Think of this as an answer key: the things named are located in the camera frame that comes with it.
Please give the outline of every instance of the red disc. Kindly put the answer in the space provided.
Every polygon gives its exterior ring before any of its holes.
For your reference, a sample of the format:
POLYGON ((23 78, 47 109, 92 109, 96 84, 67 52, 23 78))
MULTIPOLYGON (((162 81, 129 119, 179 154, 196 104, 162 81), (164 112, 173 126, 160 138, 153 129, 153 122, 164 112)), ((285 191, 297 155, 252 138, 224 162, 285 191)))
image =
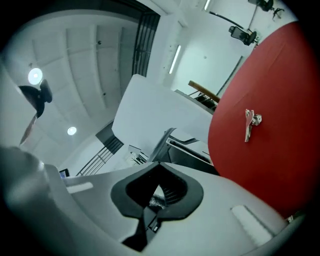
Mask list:
POLYGON ((302 209, 320 164, 320 76, 297 22, 266 38, 245 61, 213 114, 211 160, 284 217, 302 209), (245 111, 262 115, 245 142, 245 111))

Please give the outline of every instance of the wooden handle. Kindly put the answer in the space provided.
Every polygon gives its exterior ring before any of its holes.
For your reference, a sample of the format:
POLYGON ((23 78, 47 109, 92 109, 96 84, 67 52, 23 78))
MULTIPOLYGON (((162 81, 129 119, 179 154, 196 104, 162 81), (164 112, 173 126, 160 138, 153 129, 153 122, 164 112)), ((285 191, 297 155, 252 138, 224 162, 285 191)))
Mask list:
POLYGON ((195 88, 196 90, 198 90, 199 92, 203 93, 204 95, 208 96, 210 99, 214 100, 216 103, 219 103, 220 98, 217 95, 215 95, 214 93, 212 93, 211 91, 209 91, 206 88, 202 87, 200 84, 190 80, 188 85, 193 87, 193 88, 195 88))

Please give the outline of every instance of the staircase railing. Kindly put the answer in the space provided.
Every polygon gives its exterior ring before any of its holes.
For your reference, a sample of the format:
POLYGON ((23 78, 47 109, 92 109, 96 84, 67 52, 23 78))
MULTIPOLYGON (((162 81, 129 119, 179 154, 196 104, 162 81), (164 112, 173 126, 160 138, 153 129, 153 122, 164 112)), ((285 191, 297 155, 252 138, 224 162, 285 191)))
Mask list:
POLYGON ((132 75, 147 76, 152 44, 155 38, 160 15, 154 11, 141 15, 135 37, 132 75))
POLYGON ((87 176, 96 174, 102 166, 113 156, 106 147, 103 147, 90 161, 76 174, 76 176, 87 176))

